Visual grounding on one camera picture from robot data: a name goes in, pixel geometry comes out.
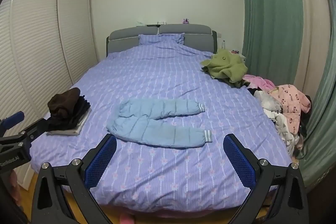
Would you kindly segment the pink patterned jacket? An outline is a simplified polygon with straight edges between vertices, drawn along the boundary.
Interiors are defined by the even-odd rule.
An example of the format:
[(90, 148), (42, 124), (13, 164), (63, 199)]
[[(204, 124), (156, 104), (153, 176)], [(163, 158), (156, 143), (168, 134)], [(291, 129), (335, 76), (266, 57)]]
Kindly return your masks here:
[(290, 133), (297, 135), (301, 113), (308, 113), (311, 109), (309, 98), (291, 84), (277, 86), (268, 94), (280, 102)]

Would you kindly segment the white grey clothes pile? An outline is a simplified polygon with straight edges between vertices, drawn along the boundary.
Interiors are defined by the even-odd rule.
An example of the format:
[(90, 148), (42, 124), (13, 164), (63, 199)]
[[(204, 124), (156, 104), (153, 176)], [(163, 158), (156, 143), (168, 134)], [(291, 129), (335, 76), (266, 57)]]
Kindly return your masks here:
[(285, 143), (290, 156), (293, 156), (296, 139), (290, 132), (287, 118), (282, 114), (282, 106), (265, 91), (257, 90), (253, 95), (261, 104), (264, 114), (273, 122), (277, 133)]

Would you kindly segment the pink garment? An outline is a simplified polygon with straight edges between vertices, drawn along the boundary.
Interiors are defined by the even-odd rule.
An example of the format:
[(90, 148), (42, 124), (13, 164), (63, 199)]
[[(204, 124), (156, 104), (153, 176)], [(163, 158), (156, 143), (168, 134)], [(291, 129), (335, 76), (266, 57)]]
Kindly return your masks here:
[(264, 79), (259, 76), (245, 75), (243, 77), (243, 80), (249, 82), (247, 87), (251, 89), (261, 89), (263, 91), (269, 91), (276, 87), (271, 80)]

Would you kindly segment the purple floral bed cover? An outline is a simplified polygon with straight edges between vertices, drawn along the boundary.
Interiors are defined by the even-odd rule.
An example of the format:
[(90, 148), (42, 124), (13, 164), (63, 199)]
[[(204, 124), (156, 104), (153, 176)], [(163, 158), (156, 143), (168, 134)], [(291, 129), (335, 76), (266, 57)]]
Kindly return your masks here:
[(201, 70), (210, 57), (175, 42), (141, 45), (108, 57), (78, 80), (91, 112), (77, 136), (43, 134), (33, 142), (33, 170), (44, 162), (82, 158), (108, 133), (124, 127), (155, 139), (171, 129), (178, 148), (118, 140), (117, 150), (92, 194), (101, 205), (133, 211), (201, 212), (240, 205), (249, 190), (223, 150), (234, 134), (273, 165), (290, 157), (272, 121), (245, 88), (233, 88)]

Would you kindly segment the light blue padded pants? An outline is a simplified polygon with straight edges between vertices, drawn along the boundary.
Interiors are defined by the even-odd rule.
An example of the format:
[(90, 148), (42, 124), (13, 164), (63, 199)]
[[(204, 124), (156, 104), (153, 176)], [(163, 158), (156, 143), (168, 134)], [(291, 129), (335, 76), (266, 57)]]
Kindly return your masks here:
[(164, 119), (203, 112), (204, 105), (193, 100), (133, 98), (116, 107), (108, 119), (106, 129), (123, 141), (152, 147), (198, 148), (213, 141), (210, 130), (175, 126)]

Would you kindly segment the purple floral pillow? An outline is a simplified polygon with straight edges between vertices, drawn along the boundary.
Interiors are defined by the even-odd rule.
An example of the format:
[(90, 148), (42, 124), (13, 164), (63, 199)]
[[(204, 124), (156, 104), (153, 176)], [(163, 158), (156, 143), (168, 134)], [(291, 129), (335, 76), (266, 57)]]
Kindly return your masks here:
[(174, 42), (184, 44), (185, 34), (158, 34), (158, 35), (139, 35), (139, 45), (151, 45), (161, 42)]

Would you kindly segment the olive green garment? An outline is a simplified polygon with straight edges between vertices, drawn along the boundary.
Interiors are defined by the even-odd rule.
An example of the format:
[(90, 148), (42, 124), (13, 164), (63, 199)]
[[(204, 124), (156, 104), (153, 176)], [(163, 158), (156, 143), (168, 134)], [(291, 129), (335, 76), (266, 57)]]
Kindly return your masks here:
[(245, 84), (243, 77), (248, 68), (242, 58), (228, 50), (219, 49), (209, 59), (201, 62), (202, 71), (208, 73), (212, 79), (223, 81), (231, 87), (240, 88)]

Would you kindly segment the dark folded clothes stack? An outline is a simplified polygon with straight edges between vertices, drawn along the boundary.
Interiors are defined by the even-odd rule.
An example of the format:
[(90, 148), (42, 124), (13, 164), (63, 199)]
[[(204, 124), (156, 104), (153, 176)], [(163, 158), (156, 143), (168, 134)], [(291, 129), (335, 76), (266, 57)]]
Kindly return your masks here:
[(79, 88), (55, 94), (47, 104), (49, 135), (78, 136), (91, 111), (91, 105)]

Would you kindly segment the green curtain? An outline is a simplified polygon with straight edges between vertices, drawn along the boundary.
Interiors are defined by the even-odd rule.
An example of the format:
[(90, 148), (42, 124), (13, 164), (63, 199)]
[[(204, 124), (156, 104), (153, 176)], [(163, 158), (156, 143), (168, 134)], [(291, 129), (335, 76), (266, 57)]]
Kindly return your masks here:
[(305, 185), (335, 167), (335, 0), (244, 0), (243, 54), (253, 75), (301, 92), (309, 118), (289, 110)]

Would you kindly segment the white louvered wardrobe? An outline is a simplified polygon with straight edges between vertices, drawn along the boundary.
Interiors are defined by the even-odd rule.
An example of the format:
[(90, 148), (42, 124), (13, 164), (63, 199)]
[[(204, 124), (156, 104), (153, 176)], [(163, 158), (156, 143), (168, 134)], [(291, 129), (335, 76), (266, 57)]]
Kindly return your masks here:
[(2, 0), (1, 117), (22, 111), (21, 132), (98, 62), (91, 0)]

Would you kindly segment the white nightstand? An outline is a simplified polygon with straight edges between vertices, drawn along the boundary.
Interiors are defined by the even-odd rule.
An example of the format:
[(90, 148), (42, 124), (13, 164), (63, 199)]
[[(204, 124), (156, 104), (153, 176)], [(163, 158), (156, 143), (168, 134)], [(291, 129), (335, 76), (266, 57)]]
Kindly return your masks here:
[(246, 57), (244, 55), (242, 55), (239, 51), (237, 50), (230, 50), (230, 52), (233, 54), (233, 55), (238, 55), (242, 62), (244, 63), (246, 61)]

